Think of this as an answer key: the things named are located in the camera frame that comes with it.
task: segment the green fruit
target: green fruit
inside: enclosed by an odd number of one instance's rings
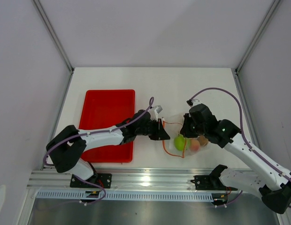
[[[190,144],[191,141],[187,138],[185,150],[189,148]],[[179,135],[178,137],[174,138],[174,145],[178,151],[183,151],[185,145],[185,138],[183,137],[183,135]]]

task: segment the red rectangular container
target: red rectangular container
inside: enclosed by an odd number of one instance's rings
[[[131,118],[134,113],[134,90],[88,90],[79,129],[108,128]],[[129,163],[133,159],[133,142],[90,149],[81,158],[93,163]]]

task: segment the white table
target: white table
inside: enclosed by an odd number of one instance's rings
[[[79,125],[87,90],[133,89],[136,92],[136,111],[148,107],[151,96],[154,105],[161,105],[160,116],[170,117],[187,113],[186,100],[207,87],[226,89],[238,97],[231,69],[229,68],[158,68],[158,67],[78,67],[66,96],[56,134],[67,125]],[[239,126],[236,102],[227,94],[216,90],[202,93],[199,99],[206,104],[217,119],[229,119]],[[250,139],[244,119],[245,134]],[[172,168],[204,169],[219,164],[231,168],[248,168],[241,160],[209,144],[207,149],[184,159],[167,155],[160,141],[151,141],[139,136],[134,142],[131,163],[98,163],[99,167],[110,168]]]

